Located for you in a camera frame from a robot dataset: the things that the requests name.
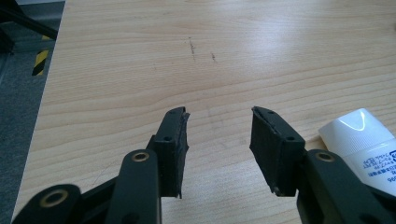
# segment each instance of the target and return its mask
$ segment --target gray carpet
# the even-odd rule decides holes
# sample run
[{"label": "gray carpet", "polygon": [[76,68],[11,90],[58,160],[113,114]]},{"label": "gray carpet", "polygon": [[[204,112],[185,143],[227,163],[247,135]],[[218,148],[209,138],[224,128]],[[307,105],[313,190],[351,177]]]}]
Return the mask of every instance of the gray carpet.
[{"label": "gray carpet", "polygon": [[[41,22],[58,30],[60,17]],[[0,24],[0,28],[16,45],[35,43],[42,37],[13,22]],[[0,55],[0,223],[11,221],[52,55],[51,49],[44,75],[34,77],[37,50],[27,50],[18,50],[8,58]]]}]

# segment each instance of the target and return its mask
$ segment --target table surface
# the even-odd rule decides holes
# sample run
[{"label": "table surface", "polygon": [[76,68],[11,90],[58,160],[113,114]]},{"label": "table surface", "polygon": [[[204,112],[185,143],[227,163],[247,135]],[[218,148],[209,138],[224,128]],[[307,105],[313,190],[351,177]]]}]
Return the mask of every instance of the table surface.
[{"label": "table surface", "polygon": [[184,105],[183,199],[163,199],[163,223],[299,223],[248,148],[250,109],[307,149],[361,107],[396,133],[395,24],[391,0],[67,0],[15,213],[49,186],[116,176]]}]

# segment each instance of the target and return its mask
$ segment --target floor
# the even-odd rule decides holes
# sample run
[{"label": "floor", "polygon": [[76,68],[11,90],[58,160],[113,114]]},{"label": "floor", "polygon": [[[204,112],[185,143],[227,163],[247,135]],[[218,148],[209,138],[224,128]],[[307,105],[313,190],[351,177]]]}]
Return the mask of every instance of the floor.
[{"label": "floor", "polygon": [[[21,8],[31,18],[59,29],[64,2]],[[43,75],[32,76],[39,52],[32,47],[42,42],[42,35],[13,22],[0,28],[16,45],[15,53],[0,54],[0,223],[10,223],[53,49],[49,49]]]}]

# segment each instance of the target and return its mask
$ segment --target white bottle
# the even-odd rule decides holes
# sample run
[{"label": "white bottle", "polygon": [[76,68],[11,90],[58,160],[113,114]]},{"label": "white bottle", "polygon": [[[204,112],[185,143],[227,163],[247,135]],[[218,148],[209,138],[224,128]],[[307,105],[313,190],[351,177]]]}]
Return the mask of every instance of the white bottle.
[{"label": "white bottle", "polygon": [[368,110],[335,119],[319,134],[361,182],[396,196],[396,139]]}]

